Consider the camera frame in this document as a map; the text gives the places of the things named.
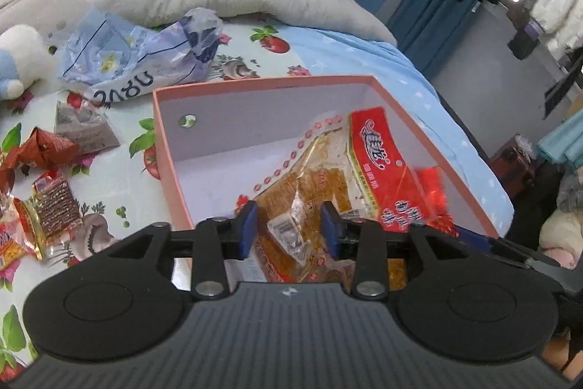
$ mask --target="white plush toy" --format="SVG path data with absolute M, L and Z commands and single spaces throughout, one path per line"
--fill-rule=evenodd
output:
M 33 27 L 14 26 L 0 35 L 0 100 L 15 100 L 53 69 L 54 58 Z

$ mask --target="bedsheet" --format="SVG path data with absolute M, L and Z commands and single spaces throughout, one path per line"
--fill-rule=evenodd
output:
M 210 81 L 374 74 L 450 160 L 499 233 L 503 235 L 508 229 L 512 206 L 507 195 L 442 109 L 432 86 L 393 46 L 329 31 L 282 26 L 264 16 L 227 20 L 220 41 Z M 81 101 L 77 94 L 58 89 L 58 84 L 35 84 L 17 101 L 2 105 L 3 149 L 26 140 L 34 126 L 51 131 L 57 100 L 72 105 Z M 90 231 L 77 236 L 50 262 L 25 257 L 0 271 L 0 318 L 4 322 L 0 334 L 0 380 L 15 376 L 36 357 L 21 320 L 24 299 L 34 286 L 89 257 L 90 249 L 99 250 L 152 222 L 170 221 L 156 166 L 151 96 L 114 103 L 106 114 L 120 147 L 79 157 L 65 170 Z M 10 133 L 18 124 L 20 136 Z M 14 194 L 27 198 L 32 182 L 41 173 L 35 169 L 17 171 Z M 179 288 L 189 286 L 188 268 L 183 261 L 178 262 L 173 282 Z

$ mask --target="candy wrapper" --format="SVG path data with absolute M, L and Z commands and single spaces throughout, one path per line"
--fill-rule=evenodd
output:
M 263 185 L 269 186 L 261 191 Z M 270 281 L 351 280 L 350 261 L 341 269 L 325 265 L 324 201 L 332 201 L 341 216 L 377 220 L 386 231 L 406 232 L 415 220 L 436 218 L 393 142 L 382 108 L 315 121 L 282 168 L 254 191 L 260 192 L 254 198 L 256 251 Z
M 77 144 L 80 155 L 120 145 L 107 116 L 87 100 L 81 101 L 78 108 L 57 101 L 54 131 Z
M 459 233 L 454 228 L 454 219 L 450 216 L 448 210 L 441 169 L 439 167 L 431 167 L 416 170 L 416 172 L 425 195 L 425 202 L 434 216 L 434 219 L 429 220 L 427 224 L 451 236 L 458 237 Z
M 33 195 L 14 199 L 21 229 L 14 240 L 28 254 L 48 259 L 83 228 L 79 207 L 69 183 L 59 171 L 47 172 L 33 183 Z
M 13 200 L 12 195 L 0 193 L 0 271 L 26 253 L 15 239 L 20 220 Z
M 78 154 L 79 146 L 70 140 L 34 128 L 30 137 L 20 146 L 11 148 L 0 166 L 0 189 L 4 192 L 14 185 L 14 170 L 20 164 L 43 170 L 56 170 Z

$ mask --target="pink box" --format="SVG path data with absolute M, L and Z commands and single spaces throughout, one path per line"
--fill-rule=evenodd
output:
M 372 76 L 241 79 L 154 91 L 156 156 L 174 229 L 232 216 L 239 195 L 271 176 L 314 118 L 376 106 L 411 167 L 439 166 L 457 225 L 498 237 L 445 157 Z M 193 127 L 179 123 L 193 115 Z

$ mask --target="teal towel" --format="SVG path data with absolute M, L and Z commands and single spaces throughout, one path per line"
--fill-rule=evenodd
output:
M 583 109 L 544 136 L 538 148 L 553 164 L 583 165 Z

